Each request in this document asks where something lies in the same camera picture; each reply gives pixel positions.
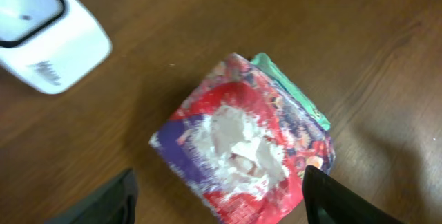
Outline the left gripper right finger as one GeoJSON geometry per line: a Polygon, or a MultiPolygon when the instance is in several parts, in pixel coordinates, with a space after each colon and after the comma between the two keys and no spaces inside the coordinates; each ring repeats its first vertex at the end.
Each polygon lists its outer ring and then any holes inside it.
{"type": "Polygon", "coordinates": [[[309,224],[401,224],[313,165],[302,183],[309,224]]]}

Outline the red purple pads pack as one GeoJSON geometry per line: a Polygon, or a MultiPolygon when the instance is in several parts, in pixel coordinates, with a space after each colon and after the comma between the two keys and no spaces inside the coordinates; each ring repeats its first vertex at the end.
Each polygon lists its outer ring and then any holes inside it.
{"type": "Polygon", "coordinates": [[[265,53],[230,54],[150,145],[222,223],[277,223],[305,168],[335,161],[330,122],[265,53]]]}

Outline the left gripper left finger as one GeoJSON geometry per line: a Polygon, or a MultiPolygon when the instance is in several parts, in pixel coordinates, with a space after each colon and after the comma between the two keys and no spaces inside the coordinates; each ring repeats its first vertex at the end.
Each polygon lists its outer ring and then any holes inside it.
{"type": "Polygon", "coordinates": [[[138,186],[134,171],[125,169],[48,224],[134,224],[138,186]]]}

